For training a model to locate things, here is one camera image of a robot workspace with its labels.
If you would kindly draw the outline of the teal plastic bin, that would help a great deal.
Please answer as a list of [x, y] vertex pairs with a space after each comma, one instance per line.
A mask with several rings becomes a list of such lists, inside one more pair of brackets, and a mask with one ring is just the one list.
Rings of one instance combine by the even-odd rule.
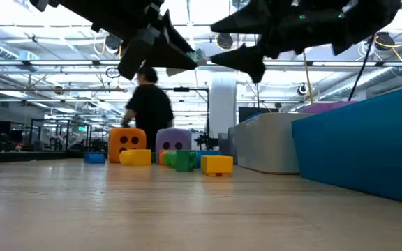
[[302, 178], [402, 202], [402, 89], [292, 122]]

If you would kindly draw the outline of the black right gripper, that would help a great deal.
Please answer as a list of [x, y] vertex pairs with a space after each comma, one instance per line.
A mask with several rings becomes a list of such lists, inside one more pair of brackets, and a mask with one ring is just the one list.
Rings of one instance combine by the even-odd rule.
[[243, 8], [214, 22], [210, 29], [216, 33], [262, 37], [260, 44], [215, 54], [210, 61], [247, 73], [253, 83], [260, 83], [266, 71], [264, 56], [277, 58], [290, 50], [301, 54], [307, 47], [328, 43], [330, 6], [325, 0], [298, 0], [297, 5], [293, 1], [250, 0]]

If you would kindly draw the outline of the orange foam die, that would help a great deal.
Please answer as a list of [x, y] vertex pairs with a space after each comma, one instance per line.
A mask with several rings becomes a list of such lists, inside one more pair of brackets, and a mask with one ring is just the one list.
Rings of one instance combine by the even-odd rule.
[[119, 155], [122, 151], [146, 148], [145, 131], [137, 128], [113, 128], [108, 136], [107, 158], [111, 163], [119, 163]]

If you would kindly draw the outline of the purple foam die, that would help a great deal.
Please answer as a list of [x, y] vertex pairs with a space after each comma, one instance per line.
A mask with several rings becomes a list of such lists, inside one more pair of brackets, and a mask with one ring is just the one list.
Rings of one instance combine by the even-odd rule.
[[161, 151], [191, 150], [192, 134], [190, 130], [178, 128], [160, 129], [156, 134], [156, 161], [160, 162]]

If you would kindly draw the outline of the white plastic bin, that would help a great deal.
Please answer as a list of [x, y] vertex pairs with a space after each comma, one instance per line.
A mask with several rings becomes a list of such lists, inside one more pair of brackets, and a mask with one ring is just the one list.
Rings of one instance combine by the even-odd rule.
[[292, 122], [305, 113], [264, 113], [238, 123], [234, 142], [238, 165], [264, 174], [298, 174]]

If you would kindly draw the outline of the person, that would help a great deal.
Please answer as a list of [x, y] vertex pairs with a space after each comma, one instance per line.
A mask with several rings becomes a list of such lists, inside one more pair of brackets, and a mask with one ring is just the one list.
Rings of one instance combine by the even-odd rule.
[[148, 66], [137, 70], [138, 87], [126, 104], [122, 127], [135, 119], [135, 127], [146, 134], [147, 149], [155, 151], [156, 135], [161, 129], [173, 126], [174, 114], [168, 95], [156, 86], [158, 75]]

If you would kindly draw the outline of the purple plastic bucket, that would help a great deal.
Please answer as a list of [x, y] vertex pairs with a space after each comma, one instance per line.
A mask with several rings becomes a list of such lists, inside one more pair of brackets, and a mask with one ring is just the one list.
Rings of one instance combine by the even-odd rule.
[[332, 103], [318, 103], [315, 102], [312, 105], [306, 106], [300, 110], [301, 113], [305, 114], [321, 114], [323, 112], [328, 112], [334, 109], [338, 109], [341, 107], [345, 107], [347, 105], [351, 105], [355, 103], [355, 101], [339, 101]]

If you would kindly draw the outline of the yellow-orange translucent brick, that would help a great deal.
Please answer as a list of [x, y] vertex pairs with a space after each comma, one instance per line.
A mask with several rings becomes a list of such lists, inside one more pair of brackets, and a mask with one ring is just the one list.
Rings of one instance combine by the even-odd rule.
[[233, 173], [233, 157], [222, 155], [204, 155], [201, 157], [201, 169], [207, 176], [230, 176]]

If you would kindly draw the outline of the mint translucent brick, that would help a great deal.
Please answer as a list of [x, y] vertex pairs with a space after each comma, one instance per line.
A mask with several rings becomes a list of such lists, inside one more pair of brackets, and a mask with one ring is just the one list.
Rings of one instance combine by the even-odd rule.
[[[207, 62], [209, 59], [206, 56], [205, 51], [203, 51], [201, 49], [196, 49], [194, 52], [188, 52], [186, 55], [189, 56], [197, 64], [197, 66], [207, 65]], [[186, 69], [180, 69], [180, 68], [167, 68], [166, 69], [166, 73], [167, 73], [168, 77], [177, 75], [184, 71], [186, 71]]]

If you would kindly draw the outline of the white square column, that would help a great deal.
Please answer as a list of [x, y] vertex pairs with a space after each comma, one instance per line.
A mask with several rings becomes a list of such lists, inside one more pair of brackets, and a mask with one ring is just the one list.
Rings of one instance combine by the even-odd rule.
[[234, 73], [214, 73], [209, 87], [210, 133], [218, 137], [236, 123], [237, 83]]

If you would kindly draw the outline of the black device on stand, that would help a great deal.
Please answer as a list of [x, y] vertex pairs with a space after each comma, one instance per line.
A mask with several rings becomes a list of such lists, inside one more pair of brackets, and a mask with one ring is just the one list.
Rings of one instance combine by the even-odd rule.
[[213, 150], [214, 147], [219, 146], [218, 138], [212, 138], [208, 133], [202, 133], [195, 139], [197, 146], [202, 150], [202, 146], [205, 145], [207, 150]]

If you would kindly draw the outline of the small blue brick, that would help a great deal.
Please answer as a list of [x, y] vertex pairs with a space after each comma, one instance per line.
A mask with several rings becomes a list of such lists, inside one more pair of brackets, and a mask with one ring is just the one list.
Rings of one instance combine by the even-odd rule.
[[105, 164], [105, 155], [103, 153], [85, 153], [83, 157], [86, 164]]

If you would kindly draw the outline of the green one-stud block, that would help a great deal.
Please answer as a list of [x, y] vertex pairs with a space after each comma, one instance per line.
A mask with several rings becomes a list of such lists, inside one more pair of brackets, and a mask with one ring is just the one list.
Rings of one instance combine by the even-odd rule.
[[196, 152], [190, 150], [166, 151], [163, 154], [165, 166], [177, 172], [191, 172], [196, 168]]

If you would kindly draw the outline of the light blue block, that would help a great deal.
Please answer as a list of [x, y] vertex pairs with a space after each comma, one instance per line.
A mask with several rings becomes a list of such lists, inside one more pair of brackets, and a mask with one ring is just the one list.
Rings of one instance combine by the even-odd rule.
[[214, 150], [199, 150], [196, 151], [195, 160], [196, 160], [196, 167], [201, 168], [201, 157], [204, 155], [220, 155], [219, 151]]

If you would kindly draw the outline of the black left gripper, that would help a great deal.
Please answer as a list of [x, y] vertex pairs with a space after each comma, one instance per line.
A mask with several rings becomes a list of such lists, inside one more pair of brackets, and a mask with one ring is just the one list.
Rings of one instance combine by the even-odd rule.
[[[122, 77], [132, 79], [141, 66], [195, 69], [184, 52], [195, 50], [174, 28], [170, 11], [161, 15], [161, 3], [121, 3], [121, 39], [124, 54], [118, 65]], [[167, 29], [170, 42], [164, 36]]]

